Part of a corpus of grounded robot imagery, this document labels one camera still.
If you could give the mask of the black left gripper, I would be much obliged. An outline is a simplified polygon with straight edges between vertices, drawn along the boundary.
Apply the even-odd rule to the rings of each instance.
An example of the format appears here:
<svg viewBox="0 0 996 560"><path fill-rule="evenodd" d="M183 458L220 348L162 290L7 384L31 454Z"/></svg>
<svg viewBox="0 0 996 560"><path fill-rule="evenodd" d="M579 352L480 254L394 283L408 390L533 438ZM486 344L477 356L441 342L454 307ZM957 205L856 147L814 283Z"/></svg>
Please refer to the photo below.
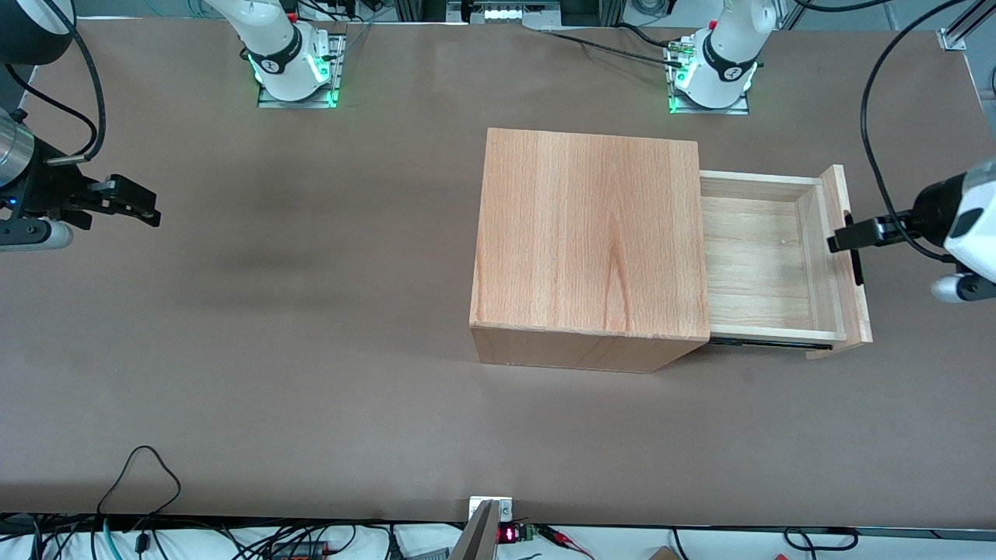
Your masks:
<svg viewBox="0 0 996 560"><path fill-rule="evenodd" d="M915 198L910 213L896 214L898 226L890 214L857 221L850 213L845 212L844 227L833 231L826 238L829 251L839 253L904 243L906 237L900 232L900 228L906 227L908 220L911 237L925 239L937 247L944 245L953 229L956 237L967 234L969 219L959 217L964 180L965 175L954 175L948 180L926 187Z"/></svg>

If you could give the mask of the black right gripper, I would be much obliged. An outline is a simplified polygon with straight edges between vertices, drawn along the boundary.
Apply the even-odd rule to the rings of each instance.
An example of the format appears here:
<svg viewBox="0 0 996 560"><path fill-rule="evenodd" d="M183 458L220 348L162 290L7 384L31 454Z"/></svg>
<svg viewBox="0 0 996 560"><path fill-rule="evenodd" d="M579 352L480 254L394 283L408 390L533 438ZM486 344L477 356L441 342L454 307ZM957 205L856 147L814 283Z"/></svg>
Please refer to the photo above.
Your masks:
<svg viewBox="0 0 996 560"><path fill-rule="evenodd" d="M89 205L96 194L106 201L93 207L97 213L121 214L159 227L161 213L156 210L156 194L125 175L109 175L97 182L86 177L75 164L50 166L47 160L61 152L49 143L37 143L25 169L16 180L16 217L18 219L54 219L79 230L89 230L93 217L78 209L72 199L79 196Z"/></svg>

